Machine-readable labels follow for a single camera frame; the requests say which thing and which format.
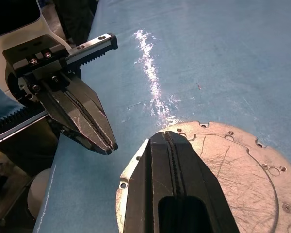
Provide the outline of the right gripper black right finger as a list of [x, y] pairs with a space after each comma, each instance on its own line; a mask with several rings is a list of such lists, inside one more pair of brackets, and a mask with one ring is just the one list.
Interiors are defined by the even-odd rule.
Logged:
[[165, 198], [165, 233], [240, 233], [218, 179], [184, 136], [165, 132], [174, 195]]

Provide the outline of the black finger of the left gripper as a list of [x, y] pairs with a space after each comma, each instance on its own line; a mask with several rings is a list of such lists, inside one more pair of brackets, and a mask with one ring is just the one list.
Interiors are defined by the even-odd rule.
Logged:
[[62, 133], [99, 154], [111, 154], [111, 127], [101, 102], [83, 82], [41, 82], [37, 98]]
[[63, 73], [63, 80], [69, 82], [64, 95], [77, 108], [70, 118], [80, 132], [80, 138], [92, 151], [115, 151], [118, 145], [96, 94], [75, 74]]

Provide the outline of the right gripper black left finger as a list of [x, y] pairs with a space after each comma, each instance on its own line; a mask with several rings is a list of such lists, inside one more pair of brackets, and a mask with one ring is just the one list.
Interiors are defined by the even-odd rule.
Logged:
[[125, 233], [177, 233], [177, 133], [158, 132], [128, 177]]

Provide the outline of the black robot waist part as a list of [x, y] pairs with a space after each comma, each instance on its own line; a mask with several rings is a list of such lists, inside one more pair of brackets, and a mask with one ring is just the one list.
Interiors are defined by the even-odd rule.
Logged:
[[53, 0], [67, 39], [87, 42], [99, 0]]

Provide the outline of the silver motor end cover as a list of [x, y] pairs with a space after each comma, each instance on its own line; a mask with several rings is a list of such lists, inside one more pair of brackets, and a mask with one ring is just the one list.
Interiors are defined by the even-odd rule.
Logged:
[[[178, 133], [218, 179], [240, 233], [291, 233], [291, 164], [275, 149], [230, 125], [197, 121], [173, 125], [158, 132]], [[120, 176], [116, 193], [119, 233], [125, 233], [128, 177], [134, 159]]]

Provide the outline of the white rounded robot part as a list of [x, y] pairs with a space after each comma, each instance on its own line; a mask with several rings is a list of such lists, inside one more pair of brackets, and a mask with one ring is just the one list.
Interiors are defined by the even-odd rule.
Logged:
[[28, 195], [27, 206], [31, 215], [37, 219], [42, 201], [45, 195], [45, 190], [48, 184], [51, 168], [45, 169], [38, 173], [31, 182]]

